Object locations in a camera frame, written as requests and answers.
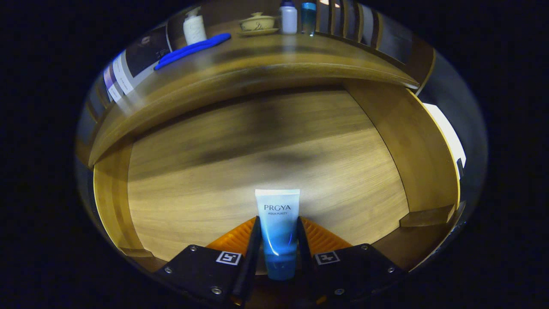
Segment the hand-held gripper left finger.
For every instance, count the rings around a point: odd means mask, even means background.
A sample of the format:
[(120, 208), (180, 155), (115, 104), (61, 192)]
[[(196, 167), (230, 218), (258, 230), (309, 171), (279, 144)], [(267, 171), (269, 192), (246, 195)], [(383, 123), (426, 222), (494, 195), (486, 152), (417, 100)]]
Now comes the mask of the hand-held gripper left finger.
[(245, 307), (253, 289), (262, 241), (255, 216), (210, 246), (188, 245), (154, 275), (203, 307)]

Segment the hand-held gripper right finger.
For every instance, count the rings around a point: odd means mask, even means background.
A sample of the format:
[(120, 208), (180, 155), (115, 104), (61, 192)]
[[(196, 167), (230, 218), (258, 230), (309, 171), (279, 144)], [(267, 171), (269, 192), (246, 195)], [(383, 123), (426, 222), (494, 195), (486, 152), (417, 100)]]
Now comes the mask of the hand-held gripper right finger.
[(298, 217), (297, 235), (312, 307), (364, 307), (407, 274), (373, 245), (350, 245), (304, 217)]

